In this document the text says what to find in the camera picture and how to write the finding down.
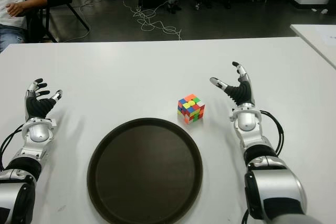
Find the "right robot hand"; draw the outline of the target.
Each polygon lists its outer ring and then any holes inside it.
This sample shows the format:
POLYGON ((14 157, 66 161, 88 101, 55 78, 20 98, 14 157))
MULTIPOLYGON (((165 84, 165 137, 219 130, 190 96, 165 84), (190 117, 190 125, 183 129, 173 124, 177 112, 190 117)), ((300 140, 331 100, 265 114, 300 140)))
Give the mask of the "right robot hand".
POLYGON ((249 103, 255 106, 253 89, 248 73, 246 72, 245 68, 238 62, 233 61, 232 65, 236 68, 236 71, 239 74, 239 86, 228 85, 222 80, 219 80, 215 77, 211 77, 209 79, 210 82, 214 86, 223 90, 235 102, 237 106, 240 106, 244 103, 249 103))

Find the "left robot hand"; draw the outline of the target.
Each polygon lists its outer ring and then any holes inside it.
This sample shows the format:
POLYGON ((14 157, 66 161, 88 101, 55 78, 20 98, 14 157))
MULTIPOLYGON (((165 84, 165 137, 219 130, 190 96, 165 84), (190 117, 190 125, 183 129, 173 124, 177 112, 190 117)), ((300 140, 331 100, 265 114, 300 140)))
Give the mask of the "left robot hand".
POLYGON ((58 90, 50 98, 38 99, 41 96, 50 94, 49 90, 41 91, 42 88, 46 87, 47 83, 44 82, 43 78, 36 79, 29 85, 25 94, 26 121, 32 118, 45 119, 55 104, 62 98, 62 90, 58 90))

